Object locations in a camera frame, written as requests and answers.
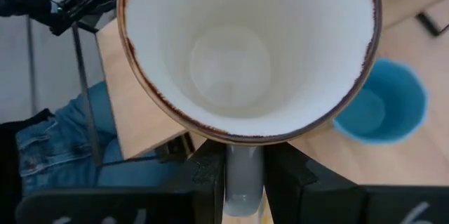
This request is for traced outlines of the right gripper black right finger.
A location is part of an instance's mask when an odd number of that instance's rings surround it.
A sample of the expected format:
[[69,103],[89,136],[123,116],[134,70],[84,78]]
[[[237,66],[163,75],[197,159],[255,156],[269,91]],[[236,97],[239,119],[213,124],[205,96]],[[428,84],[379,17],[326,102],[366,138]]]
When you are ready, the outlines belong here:
[[264,148],[274,224],[362,224],[365,191],[288,143]]

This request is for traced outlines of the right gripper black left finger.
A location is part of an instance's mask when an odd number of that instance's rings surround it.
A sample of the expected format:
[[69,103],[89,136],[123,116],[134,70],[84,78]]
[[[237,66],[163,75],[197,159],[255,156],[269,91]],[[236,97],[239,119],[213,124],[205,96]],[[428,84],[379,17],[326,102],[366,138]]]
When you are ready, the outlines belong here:
[[164,187],[186,194],[195,224],[222,224],[225,188],[225,145],[207,140]]

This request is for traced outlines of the blue faceted mug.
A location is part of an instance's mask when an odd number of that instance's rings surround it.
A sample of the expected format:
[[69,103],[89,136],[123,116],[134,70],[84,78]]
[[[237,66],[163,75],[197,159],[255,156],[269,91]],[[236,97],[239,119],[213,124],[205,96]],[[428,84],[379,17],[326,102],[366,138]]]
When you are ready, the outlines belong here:
[[416,73],[403,63],[381,58],[333,126],[360,143],[394,144],[421,127],[427,107],[427,90]]

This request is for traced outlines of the person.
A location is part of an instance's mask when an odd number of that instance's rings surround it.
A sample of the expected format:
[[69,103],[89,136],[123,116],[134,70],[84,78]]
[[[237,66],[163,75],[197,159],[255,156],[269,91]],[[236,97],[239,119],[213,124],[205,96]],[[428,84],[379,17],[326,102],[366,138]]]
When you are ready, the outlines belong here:
[[88,90],[105,166],[95,165],[83,98],[55,112],[44,109],[24,121],[0,124],[0,200],[20,201],[57,187],[155,186],[170,178],[179,162],[161,162],[155,152],[125,162],[120,151],[105,82]]

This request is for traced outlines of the black metal table frame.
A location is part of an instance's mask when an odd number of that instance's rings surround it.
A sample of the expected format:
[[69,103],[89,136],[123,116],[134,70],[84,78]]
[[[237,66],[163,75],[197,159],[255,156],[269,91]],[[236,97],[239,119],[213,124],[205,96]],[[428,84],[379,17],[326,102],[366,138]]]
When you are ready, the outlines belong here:
[[155,157],[165,162],[188,157],[194,151],[188,132],[165,115],[139,85],[121,47],[117,21],[113,20],[102,29],[75,22],[71,31],[81,82],[83,111],[95,163],[102,163],[105,151],[100,147],[98,120],[94,112],[98,106],[93,102],[87,87],[79,35],[81,29],[94,33],[97,41],[106,84],[106,97],[102,103],[112,113],[122,157],[126,161],[136,161],[150,151],[154,151]]

